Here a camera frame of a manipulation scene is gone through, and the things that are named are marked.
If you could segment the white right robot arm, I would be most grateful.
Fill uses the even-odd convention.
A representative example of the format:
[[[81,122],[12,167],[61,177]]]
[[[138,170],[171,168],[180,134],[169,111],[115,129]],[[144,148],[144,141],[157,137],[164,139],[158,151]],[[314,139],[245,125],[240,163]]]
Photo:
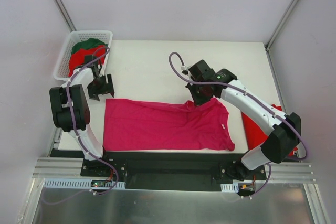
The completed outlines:
[[[236,166],[239,178],[250,178],[261,165],[281,163],[300,143],[300,117],[295,113],[287,115],[259,99],[229,70],[215,72],[204,60],[181,69],[190,80],[187,87],[197,105],[212,97],[223,99],[247,115],[267,135],[263,143],[241,158]]]

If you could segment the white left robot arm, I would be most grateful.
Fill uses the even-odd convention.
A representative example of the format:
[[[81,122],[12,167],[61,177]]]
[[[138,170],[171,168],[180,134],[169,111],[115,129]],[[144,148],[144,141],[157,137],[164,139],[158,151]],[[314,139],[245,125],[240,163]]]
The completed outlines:
[[[85,62],[75,67],[64,84],[49,90],[55,127],[68,132],[76,140],[86,160],[96,160],[92,168],[99,176],[110,173],[111,163],[103,158],[104,147],[90,127],[91,114],[87,100],[100,101],[101,95],[115,95],[112,75],[102,73],[104,57],[85,56]]]

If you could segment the pink t shirt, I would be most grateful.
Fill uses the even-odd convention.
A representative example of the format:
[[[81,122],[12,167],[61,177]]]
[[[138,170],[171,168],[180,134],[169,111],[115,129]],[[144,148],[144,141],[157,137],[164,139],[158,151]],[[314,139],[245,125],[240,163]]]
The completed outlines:
[[[233,151],[229,113],[216,98],[201,106],[109,99],[104,115],[107,151]]]

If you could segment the white perforated plastic basket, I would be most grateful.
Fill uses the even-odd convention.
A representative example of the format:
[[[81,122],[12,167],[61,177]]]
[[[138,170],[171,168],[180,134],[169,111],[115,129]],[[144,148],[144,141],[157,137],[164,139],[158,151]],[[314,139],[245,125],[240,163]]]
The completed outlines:
[[[89,38],[98,39],[108,47],[111,47],[113,33],[109,30],[80,30],[72,31],[65,39],[61,51],[59,53],[53,77],[56,80],[66,81],[70,73],[69,61],[72,55],[72,48],[75,44],[85,41]]]

